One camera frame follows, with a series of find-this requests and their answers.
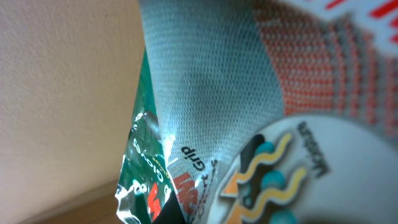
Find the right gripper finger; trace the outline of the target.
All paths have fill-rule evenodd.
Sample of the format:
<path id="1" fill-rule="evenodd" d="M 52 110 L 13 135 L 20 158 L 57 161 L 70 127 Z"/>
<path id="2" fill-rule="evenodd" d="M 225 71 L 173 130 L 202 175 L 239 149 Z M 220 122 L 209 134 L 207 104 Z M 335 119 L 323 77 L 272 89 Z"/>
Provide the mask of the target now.
<path id="1" fill-rule="evenodd" d="M 187 224 L 175 195 L 169 197 L 152 224 Z"/>

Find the green 3M gloves package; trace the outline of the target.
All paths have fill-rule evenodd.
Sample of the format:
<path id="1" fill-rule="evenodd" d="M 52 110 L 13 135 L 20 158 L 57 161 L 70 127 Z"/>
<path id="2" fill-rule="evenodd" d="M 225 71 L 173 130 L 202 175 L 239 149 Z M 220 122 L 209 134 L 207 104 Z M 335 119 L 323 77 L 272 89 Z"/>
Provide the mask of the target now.
<path id="1" fill-rule="evenodd" d="M 397 222 L 397 1 L 139 2 L 123 223 Z"/>

